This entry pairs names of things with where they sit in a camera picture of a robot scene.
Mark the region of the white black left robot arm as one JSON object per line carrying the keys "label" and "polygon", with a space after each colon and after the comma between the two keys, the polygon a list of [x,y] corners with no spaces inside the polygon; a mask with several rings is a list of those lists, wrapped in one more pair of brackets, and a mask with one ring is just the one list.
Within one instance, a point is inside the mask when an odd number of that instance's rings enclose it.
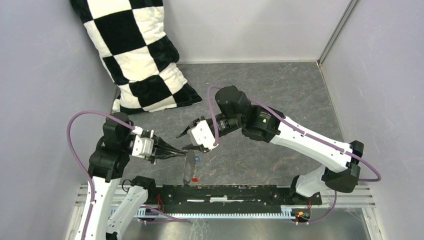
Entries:
{"label": "white black left robot arm", "polygon": [[[105,117],[103,135],[85,167],[73,147],[71,126],[77,117],[96,114]],[[164,212],[165,204],[156,190],[152,178],[136,176],[126,192],[124,200],[112,212],[115,192],[130,157],[154,163],[174,157],[185,157],[187,152],[175,148],[155,135],[153,130],[144,130],[134,125],[123,112],[108,114],[102,111],[81,111],[69,121],[66,129],[71,153],[87,177],[87,197],[82,212],[76,240],[121,240],[139,209],[147,210],[149,217],[143,222],[153,224],[154,216],[166,217],[166,222],[178,222],[179,218]]]}

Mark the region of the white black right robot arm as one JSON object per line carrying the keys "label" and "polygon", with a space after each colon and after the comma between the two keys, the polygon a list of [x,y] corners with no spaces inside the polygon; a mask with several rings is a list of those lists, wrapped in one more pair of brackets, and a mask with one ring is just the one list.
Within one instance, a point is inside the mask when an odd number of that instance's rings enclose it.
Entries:
{"label": "white black right robot arm", "polygon": [[362,156],[363,143],[346,143],[320,135],[282,112],[262,103],[253,104],[234,85],[219,89],[214,99],[221,113],[193,120],[179,134],[190,136],[191,143],[184,149],[207,153],[218,146],[220,137],[241,130],[251,140],[287,147],[318,161],[318,169],[293,178],[288,196],[295,204],[302,204],[322,190],[351,193],[357,186],[361,168],[353,156]]}

